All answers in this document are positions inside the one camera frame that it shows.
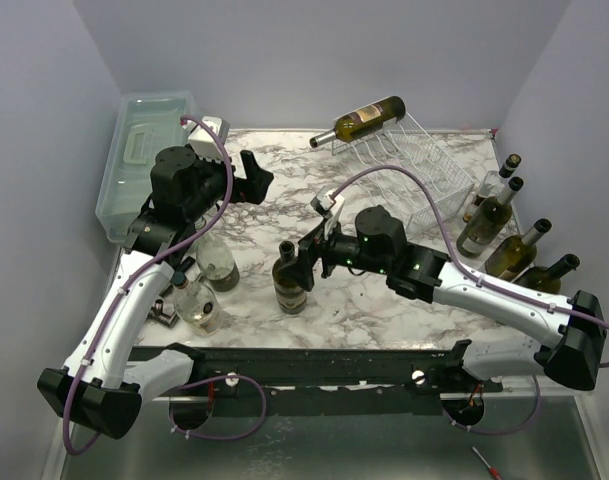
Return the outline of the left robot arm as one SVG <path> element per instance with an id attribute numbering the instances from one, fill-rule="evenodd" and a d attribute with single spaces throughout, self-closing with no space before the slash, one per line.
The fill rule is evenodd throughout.
<path id="1" fill-rule="evenodd" d="M 252 152 L 240 154 L 245 175 L 208 161 L 190 146 L 160 151 L 150 171 L 152 192 L 131 224 L 110 290 L 91 327 L 60 368 L 46 368 L 37 388 L 64 422 L 112 439 L 134 425 L 141 407 L 177 389 L 198 393 L 204 354 L 172 344 L 129 368 L 136 337 L 154 301 L 177 273 L 193 242 L 195 223 L 215 204 L 261 204 L 274 176 Z"/>

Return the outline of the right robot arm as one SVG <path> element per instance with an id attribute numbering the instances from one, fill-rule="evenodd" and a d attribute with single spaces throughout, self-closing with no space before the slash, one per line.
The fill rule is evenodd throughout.
<path id="1" fill-rule="evenodd" d="M 382 206 L 360 211 L 355 230 L 346 235 L 339 224 L 323 219 L 299 241 L 281 275 L 311 291 L 317 262 L 323 277 L 336 267 L 380 274 L 402 297 L 464 309 L 524 334 L 514 341 L 462 342 L 456 360 L 443 370 L 455 391 L 467 391 L 479 380 L 523 375 L 545 375 L 579 391 L 595 388 L 606 340 L 603 323 L 588 319 L 601 315 L 596 296 L 542 293 L 459 268 L 447 254 L 408 241 L 402 222 Z"/>

